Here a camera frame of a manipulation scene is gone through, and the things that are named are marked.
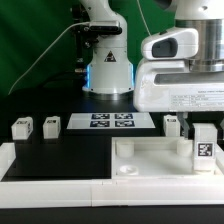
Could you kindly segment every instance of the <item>white robot link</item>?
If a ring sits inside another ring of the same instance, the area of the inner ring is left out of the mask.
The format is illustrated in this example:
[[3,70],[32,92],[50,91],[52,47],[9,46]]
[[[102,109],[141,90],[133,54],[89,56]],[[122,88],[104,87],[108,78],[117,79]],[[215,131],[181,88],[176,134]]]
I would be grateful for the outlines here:
[[90,17],[89,31],[98,34],[87,67],[86,95],[118,100],[133,94],[133,65],[127,57],[127,23],[108,0],[80,0]]
[[146,38],[136,74],[139,111],[224,111],[224,1],[156,0],[175,27]]

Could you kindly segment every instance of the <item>black panel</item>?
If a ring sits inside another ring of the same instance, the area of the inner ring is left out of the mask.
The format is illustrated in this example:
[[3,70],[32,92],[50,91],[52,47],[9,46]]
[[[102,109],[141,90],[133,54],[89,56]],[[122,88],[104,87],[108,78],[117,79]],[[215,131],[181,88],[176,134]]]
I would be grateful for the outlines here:
[[152,46],[152,55],[154,58],[173,58],[176,56],[178,43],[174,38],[168,38],[155,43]]
[[[15,141],[16,162],[3,181],[110,178],[112,137],[155,136],[159,130],[66,128],[72,113],[102,113],[108,118],[108,113],[136,112],[132,101],[75,97],[69,89],[27,89],[8,96],[0,109],[0,141],[12,142],[11,125],[19,117],[32,117],[34,130],[27,141]],[[42,125],[52,116],[61,118],[60,137],[44,140]]]

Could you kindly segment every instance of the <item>small white block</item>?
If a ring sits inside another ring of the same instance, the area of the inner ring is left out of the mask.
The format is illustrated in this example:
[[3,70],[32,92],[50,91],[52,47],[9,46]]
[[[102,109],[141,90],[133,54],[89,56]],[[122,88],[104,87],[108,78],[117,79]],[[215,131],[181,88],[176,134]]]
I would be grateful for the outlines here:
[[47,117],[43,124],[44,139],[58,138],[61,131],[60,117]]
[[13,140],[26,140],[33,131],[31,117],[19,118],[11,127]]
[[163,118],[163,129],[167,137],[180,136],[180,122],[177,116],[167,115]]

